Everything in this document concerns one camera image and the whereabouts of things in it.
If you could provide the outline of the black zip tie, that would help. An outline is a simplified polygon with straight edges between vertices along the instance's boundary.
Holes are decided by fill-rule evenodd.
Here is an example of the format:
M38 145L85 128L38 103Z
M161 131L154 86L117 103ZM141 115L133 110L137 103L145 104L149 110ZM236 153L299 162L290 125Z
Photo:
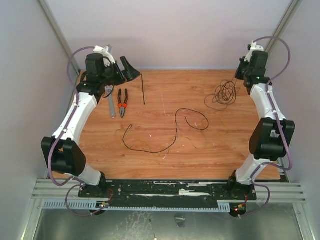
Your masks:
M143 99L143 105L146 105L146 100L145 100L145 89L144 89L144 77L143 77L143 74L141 74L141 87L142 87L142 99Z

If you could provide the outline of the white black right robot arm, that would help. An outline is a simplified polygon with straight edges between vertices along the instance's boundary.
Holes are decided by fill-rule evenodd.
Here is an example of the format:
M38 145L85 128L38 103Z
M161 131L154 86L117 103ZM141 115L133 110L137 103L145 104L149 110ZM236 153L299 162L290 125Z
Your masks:
M235 74L253 99L259 122L249 140L250 154L228 179L226 191L232 199L250 194L254 180L264 168L287 156L295 131L295 123L287 120L280 111L270 78L265 76L268 57L265 51L253 50L240 59Z

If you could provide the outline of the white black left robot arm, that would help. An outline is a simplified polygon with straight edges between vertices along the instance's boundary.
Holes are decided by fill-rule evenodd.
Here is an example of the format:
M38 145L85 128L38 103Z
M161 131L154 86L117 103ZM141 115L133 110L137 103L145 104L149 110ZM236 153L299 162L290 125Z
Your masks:
M105 53L91 53L85 59L85 80L76 86L74 100L65 119L51 137L41 141L42 152L49 177L57 185L53 173L67 174L69 179L90 186L96 197L103 197L108 190L105 175L87 163L79 147L83 129L93 110L105 94L106 86L119 86L138 78L141 73L128 62L125 56L120 60L124 69Z

